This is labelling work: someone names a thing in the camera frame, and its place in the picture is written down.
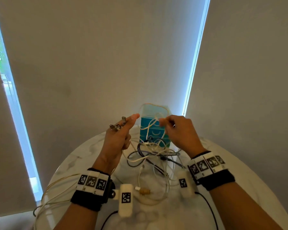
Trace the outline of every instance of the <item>white marble table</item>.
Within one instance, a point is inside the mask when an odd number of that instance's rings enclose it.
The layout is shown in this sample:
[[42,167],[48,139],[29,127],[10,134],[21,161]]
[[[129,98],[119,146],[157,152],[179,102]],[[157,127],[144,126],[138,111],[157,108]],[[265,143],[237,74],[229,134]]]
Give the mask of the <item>white marble table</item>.
[[[132,137],[139,137],[138,127],[131,129]],[[75,149],[60,165],[53,175],[50,183],[72,174],[81,173],[94,163],[104,142],[105,133],[99,134],[84,142]],[[234,174],[237,183],[284,229],[288,230],[288,214],[278,201],[277,197],[269,187],[243,162],[224,150],[215,143],[201,139],[203,146],[211,151],[218,151],[219,155],[226,161],[231,173]],[[185,152],[181,155],[182,161],[186,164],[189,157]],[[116,187],[120,186],[118,179],[124,183],[137,185],[139,168],[127,166],[126,159],[121,158],[112,179]],[[45,201],[56,196],[73,183],[77,182],[79,176],[68,178],[53,186],[45,195]],[[141,175],[141,185],[149,187],[155,196],[162,195],[164,187],[158,183],[152,172],[152,166],[145,166],[143,176]],[[55,201],[68,200],[72,197],[75,186],[58,197]],[[215,213],[219,229],[224,229],[217,209],[212,198],[201,185],[198,186],[201,192],[209,201]],[[69,202],[58,204],[46,212],[41,213],[36,223],[37,230],[53,229],[69,206]],[[110,200],[100,211],[97,219],[96,230],[101,228],[106,217],[113,211],[118,210],[118,201]],[[169,196],[158,205],[147,206],[135,200],[131,218],[122,219],[119,215],[113,215],[108,220],[104,230],[111,229],[138,229],[138,230],[158,230],[158,229],[211,229],[215,230],[215,223],[209,207],[202,197],[193,199],[182,199],[178,186],[170,189]]]

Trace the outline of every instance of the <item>blue tissue box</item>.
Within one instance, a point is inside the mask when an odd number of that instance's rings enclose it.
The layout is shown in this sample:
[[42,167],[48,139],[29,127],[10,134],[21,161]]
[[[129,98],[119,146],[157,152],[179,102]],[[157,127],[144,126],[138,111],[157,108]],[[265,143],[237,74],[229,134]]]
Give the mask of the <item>blue tissue box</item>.
[[[141,129],[146,128],[149,123],[157,116],[158,118],[166,117],[168,115],[171,115],[171,112],[167,112],[166,109],[159,107],[159,106],[153,106],[149,104],[145,104],[143,107],[143,112],[142,112],[142,118],[141,118]],[[159,126],[159,121],[157,121],[153,126],[151,126],[148,130],[148,135],[147,135],[147,129],[145,130],[140,130],[140,139],[143,141],[146,141],[146,136],[148,136],[147,140],[149,142],[156,142],[158,143],[159,140],[163,134],[164,134],[165,128]],[[164,143],[160,143],[159,145],[161,147],[169,147],[169,143],[171,142],[169,139],[168,135],[164,135],[163,137]]]

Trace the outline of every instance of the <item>white roller blind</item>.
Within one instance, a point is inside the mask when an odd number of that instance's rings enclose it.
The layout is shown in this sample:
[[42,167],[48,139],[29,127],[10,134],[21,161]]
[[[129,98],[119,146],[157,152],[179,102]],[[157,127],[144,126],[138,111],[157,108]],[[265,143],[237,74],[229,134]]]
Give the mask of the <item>white roller blind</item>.
[[288,0],[211,0],[187,117],[288,212]]
[[45,188],[78,145],[141,104],[181,114],[205,0],[0,0]]
[[0,78],[0,216],[33,210],[35,206]]

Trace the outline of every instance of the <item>skin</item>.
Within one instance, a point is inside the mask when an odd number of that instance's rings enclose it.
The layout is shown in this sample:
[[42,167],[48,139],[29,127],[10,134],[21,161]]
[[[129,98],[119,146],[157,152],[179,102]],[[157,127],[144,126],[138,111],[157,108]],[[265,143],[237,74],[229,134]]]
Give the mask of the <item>skin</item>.
[[[107,130],[104,146],[93,168],[111,174],[119,163],[122,150],[130,145],[129,130],[138,118],[139,114],[128,117],[127,124],[118,132]],[[172,142],[189,157],[207,151],[201,144],[190,119],[171,115],[159,119],[159,122],[165,127]],[[211,190],[210,194],[227,230],[281,230],[280,226],[236,182],[221,185]],[[54,230],[95,229],[97,215],[98,212],[72,203]]]

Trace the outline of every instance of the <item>wristband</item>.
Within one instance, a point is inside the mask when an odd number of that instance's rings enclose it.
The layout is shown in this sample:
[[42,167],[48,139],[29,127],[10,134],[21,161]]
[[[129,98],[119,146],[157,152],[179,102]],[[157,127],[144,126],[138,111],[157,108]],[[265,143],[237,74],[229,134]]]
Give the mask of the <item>wristband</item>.
[[223,159],[211,151],[200,153],[192,158],[188,163],[188,168],[195,183],[203,185],[208,191],[235,181]]
[[107,203],[112,189],[115,189],[115,185],[110,175],[89,168],[80,176],[71,202],[92,211],[100,211],[102,204]]

